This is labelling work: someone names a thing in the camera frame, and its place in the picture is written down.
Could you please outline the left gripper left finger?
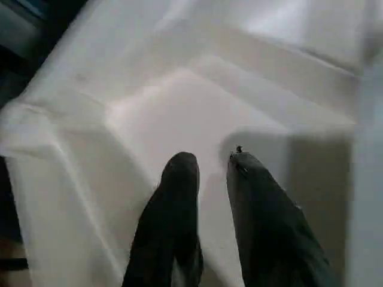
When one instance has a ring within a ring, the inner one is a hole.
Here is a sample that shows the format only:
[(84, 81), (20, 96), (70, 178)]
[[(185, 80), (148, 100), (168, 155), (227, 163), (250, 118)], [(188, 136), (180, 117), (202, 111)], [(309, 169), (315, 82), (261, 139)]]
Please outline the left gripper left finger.
[(139, 218), (123, 286), (171, 286), (174, 264), (185, 286), (199, 286), (198, 193), (197, 158), (190, 152), (175, 154)]

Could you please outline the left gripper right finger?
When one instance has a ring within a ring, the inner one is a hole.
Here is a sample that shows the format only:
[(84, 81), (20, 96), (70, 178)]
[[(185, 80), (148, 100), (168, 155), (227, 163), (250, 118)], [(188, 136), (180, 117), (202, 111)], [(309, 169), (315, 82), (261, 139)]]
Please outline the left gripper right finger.
[(245, 286), (340, 285), (300, 206), (241, 146), (226, 181)]

